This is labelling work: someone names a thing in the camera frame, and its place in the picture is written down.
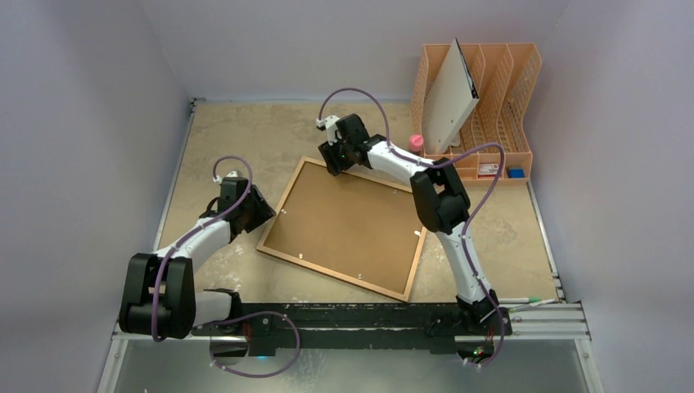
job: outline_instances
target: pink bottle cap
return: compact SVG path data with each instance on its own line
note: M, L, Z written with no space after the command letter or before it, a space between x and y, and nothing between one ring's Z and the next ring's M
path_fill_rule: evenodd
M409 151L421 151L422 146L424 146L424 138L421 135L412 135L410 137Z

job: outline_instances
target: white wall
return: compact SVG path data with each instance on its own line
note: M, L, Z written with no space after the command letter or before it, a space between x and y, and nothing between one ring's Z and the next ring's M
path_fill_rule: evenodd
M195 97L409 99L421 45L542 42L568 0L141 0Z
M533 183L609 392L694 386L693 16L572 0L541 49Z
M2 2L0 391L94 391L187 97L135 0Z

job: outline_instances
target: table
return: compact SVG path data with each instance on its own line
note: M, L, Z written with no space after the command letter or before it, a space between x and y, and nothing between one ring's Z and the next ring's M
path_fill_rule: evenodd
M190 229L207 203L219 194L211 182L213 163L225 155L246 158L254 183L276 206L301 156L321 159L318 145L325 134L315 127L318 104L201 104L196 107L178 178L170 200L160 246ZM412 133L409 105L385 105L393 141L406 146ZM326 115L362 117L370 134L385 135L380 112L373 104L328 105ZM241 168L222 163L219 173ZM397 182L387 174L354 168ZM486 189L469 187L473 205ZM480 263L499 298L557 298L543 236L527 187L497 187L471 225ZM262 228L239 236L213 255L196 272L196 290L231 288L249 302L391 302L374 292L329 278L255 250ZM410 301L454 301L455 283L443 248L428 234L421 253Z
M408 106L385 106L394 141L402 146L412 132ZM196 107L191 132L175 181L160 246L187 231L207 202L219 193L211 166L223 155L244 156L254 169L255 183L271 205L277 204L301 156L320 158L325 136L311 120L314 104L204 104ZM371 133L383 133L372 105L340 104L327 113L358 113ZM226 165L226 173L239 165ZM368 172L389 180L385 174ZM472 203L484 189L469 188ZM557 297L543 233L529 189L500 187L472 224L480 262L499 297ZM196 289L236 288L246 302L391 302L319 273L255 251L262 231L243 234L205 263L195 277ZM453 301L455 286L443 250L428 236L410 301ZM514 306L509 301L506 306ZM463 367L457 355L431 355L426 350L302 349L297 363L269 379L251 380L210 368L210 341L187 337L155 343L143 335L119 332L111 341L99 392L115 391L566 391L600 393L588 326L580 304L547 305L517 314L514 334L502 354L481 373ZM455 337L456 342L467 338ZM234 368L264 373L283 365L290 350L271 358L244 358Z

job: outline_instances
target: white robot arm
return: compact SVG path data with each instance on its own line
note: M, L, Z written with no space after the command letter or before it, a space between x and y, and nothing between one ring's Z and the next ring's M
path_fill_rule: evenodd
M242 231L247 233L271 219L275 212L256 186L243 202L220 219L220 214L237 202L248 186L248 179L237 172L220 179L219 198L214 198L196 225L194 235L151 254L136 254L128 264L119 326L124 332L150 334L152 330L155 276L164 256L174 252L165 267L166 290L157 305L158 337L184 338L194 326L241 316L241 298L235 291L215 289L196 293L193 274L212 254L232 242Z
M337 175L352 165L359 164L391 174L412 186L417 215L424 226L441 241L448 257L455 277L458 304L470 311L473 320L478 322L488 315L493 307L478 279L487 291L493 294L493 290L482 273L471 235L461 238L462 227L469 216L467 210L470 208L470 200L455 169L452 166L429 168L423 164L431 165L434 161L389 146L381 135L369 136L357 115L343 118L328 116L316 120L316 125L327 133L327 141L318 150L331 174ZM409 157L415 162L403 160L400 156ZM437 192L434 185L444 186L444 190ZM466 243L477 275L473 273L463 253L462 242Z

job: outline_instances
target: marble-patterned surface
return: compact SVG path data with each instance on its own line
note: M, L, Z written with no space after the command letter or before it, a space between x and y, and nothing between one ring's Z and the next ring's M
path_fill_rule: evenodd
M239 155L253 169L253 180L276 206L301 156L321 159L325 135L315 128L318 104L203 104L198 106L178 173L160 245L181 236L207 203L219 194L211 182L220 156ZM393 140L406 146L412 133L409 105L387 104ZM380 112L372 104L328 105L325 115L359 114L371 134L385 135ZM227 161L221 175L242 168ZM387 174L357 168L375 177ZM468 188L472 204L483 188ZM501 298L556 298L542 234L526 187L498 187L471 225L480 262ZM196 273L196 289L232 288L244 301L391 302L384 296L301 268L255 250L263 227L239 236L212 256ZM428 234L410 301L454 301L448 261L434 235Z

